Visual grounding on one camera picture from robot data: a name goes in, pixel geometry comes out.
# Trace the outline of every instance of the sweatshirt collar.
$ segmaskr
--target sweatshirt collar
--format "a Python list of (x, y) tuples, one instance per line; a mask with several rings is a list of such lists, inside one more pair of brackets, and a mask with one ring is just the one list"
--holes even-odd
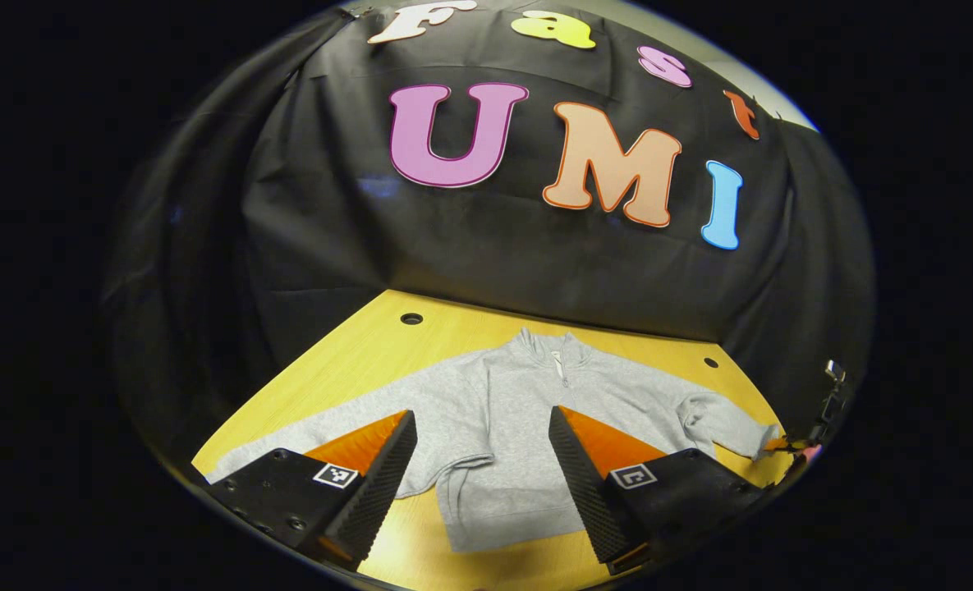
[(571, 332), (562, 337), (546, 337), (544, 334), (529, 332), (525, 326), (516, 335), (513, 343), (522, 347), (539, 365), (553, 365), (553, 351), (560, 352), (562, 365), (566, 366), (584, 364), (592, 353), (592, 348), (578, 341)]

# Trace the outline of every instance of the gray sweatshirt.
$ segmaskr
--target gray sweatshirt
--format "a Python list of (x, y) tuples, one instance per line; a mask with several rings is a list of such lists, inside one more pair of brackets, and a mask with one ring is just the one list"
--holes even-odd
[(548, 440), (551, 408), (602, 420), (666, 453), (713, 442), (756, 457), (779, 435), (725, 396), (610, 355), (573, 334), (523, 328), (507, 344), (444, 360), (376, 392), (299, 420), (228, 452), (216, 483), (276, 447), (306, 452), (367, 423), (411, 409), (417, 449), (396, 498), (437, 487), (455, 552), (475, 552), (584, 528)]

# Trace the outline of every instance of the yellow letter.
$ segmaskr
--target yellow letter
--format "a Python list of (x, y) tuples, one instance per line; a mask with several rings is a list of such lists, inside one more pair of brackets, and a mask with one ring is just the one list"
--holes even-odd
[(414, 7), (399, 8), (395, 11), (395, 20), (388, 28), (374, 34), (369, 38), (369, 44), (385, 44), (388, 41), (397, 39), (408, 39), (424, 34), (423, 26), (420, 23), (427, 21), (430, 24), (442, 24), (453, 16), (453, 8), (458, 11), (470, 11), (475, 8), (475, 0), (455, 0), (452, 2), (433, 2), (430, 4), (417, 4)]
[(517, 33), (541, 39), (555, 39), (572, 48), (592, 49), (595, 46), (595, 41), (589, 39), (591, 27), (573, 16), (546, 11), (525, 11), (523, 16), (527, 18), (512, 22), (512, 29)]
[(568, 209), (591, 206), (592, 194), (585, 190), (590, 167), (604, 212), (613, 212), (636, 183), (625, 216), (656, 228), (669, 225), (669, 183), (682, 150), (680, 141), (666, 132), (647, 130), (625, 153), (605, 112), (568, 102), (555, 105), (554, 111), (566, 122), (566, 143), (558, 178), (543, 191), (546, 202)]

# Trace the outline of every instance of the sweatshirt zipper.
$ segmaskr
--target sweatshirt zipper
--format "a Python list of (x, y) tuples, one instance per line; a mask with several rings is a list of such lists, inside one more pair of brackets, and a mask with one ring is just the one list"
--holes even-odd
[(562, 373), (562, 353), (558, 351), (553, 351), (551, 353), (553, 353), (553, 358), (555, 359), (555, 373), (557, 373), (558, 377), (562, 380), (562, 386), (564, 388), (569, 388), (570, 383), (567, 381), (566, 375)]

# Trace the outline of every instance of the wooden table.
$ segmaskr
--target wooden table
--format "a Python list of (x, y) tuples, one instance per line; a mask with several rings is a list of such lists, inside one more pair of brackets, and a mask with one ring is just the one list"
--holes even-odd
[[(421, 314), (423, 322), (404, 324), (400, 317), (408, 313)], [(235, 447), (440, 360), (498, 347), (524, 326), (547, 336), (572, 332), (586, 345), (725, 394), (761, 424), (778, 422), (764, 397), (719, 345), (581, 328), (385, 291), (235, 412), (198, 451), (194, 467), (208, 474), (219, 457)], [(711, 367), (707, 359), (718, 367)], [(782, 453), (753, 463), (720, 446), (716, 449), (725, 466), (757, 486), (780, 479), (792, 461)], [(611, 579), (595, 560), (584, 531), (489, 552), (450, 552), (434, 488), (392, 504), (373, 550), (358, 570), (386, 583), (427, 591), (579, 589)]]

